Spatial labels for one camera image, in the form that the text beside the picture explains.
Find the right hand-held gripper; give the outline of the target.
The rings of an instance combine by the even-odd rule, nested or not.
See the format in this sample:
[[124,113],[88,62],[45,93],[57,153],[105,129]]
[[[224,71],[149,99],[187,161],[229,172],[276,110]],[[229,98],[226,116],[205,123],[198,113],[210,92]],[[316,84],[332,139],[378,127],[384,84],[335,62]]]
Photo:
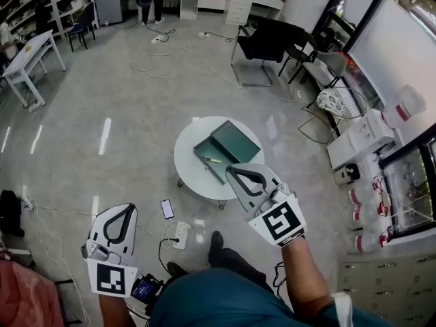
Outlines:
[[226,168],[225,176],[243,208],[255,212],[249,226],[269,244],[285,247],[305,236],[307,222],[296,194],[269,167],[235,163]]

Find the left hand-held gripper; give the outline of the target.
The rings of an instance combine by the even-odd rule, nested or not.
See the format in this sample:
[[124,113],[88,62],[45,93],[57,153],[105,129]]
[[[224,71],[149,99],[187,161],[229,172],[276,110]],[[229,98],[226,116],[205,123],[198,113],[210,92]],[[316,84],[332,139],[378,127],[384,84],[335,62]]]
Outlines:
[[138,274],[132,256],[137,219],[136,206],[124,203],[107,208],[93,221],[82,248],[93,293],[130,297]]

